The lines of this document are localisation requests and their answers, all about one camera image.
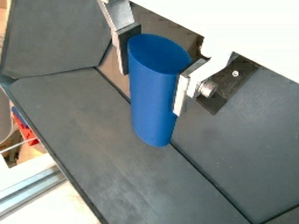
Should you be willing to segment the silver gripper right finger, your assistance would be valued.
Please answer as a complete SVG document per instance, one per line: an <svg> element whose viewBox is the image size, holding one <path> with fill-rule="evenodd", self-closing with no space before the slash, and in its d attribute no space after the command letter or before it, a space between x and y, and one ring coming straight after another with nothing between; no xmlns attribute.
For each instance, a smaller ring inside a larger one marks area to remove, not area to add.
<svg viewBox="0 0 299 224"><path fill-rule="evenodd" d="M211 76L227 66L228 60L229 56L197 59L181 70L172 100L172 112L177 116L183 115L199 95L209 98L215 93L217 85Z"/></svg>

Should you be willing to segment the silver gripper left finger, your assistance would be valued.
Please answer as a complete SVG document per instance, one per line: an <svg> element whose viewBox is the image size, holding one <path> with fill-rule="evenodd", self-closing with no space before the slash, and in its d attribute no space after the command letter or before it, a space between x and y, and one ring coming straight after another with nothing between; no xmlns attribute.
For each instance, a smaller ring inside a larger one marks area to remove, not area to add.
<svg viewBox="0 0 299 224"><path fill-rule="evenodd" d="M141 25L134 21L128 0L97 0L106 20L112 45L116 48L118 72L128 74L126 41L141 33Z"/></svg>

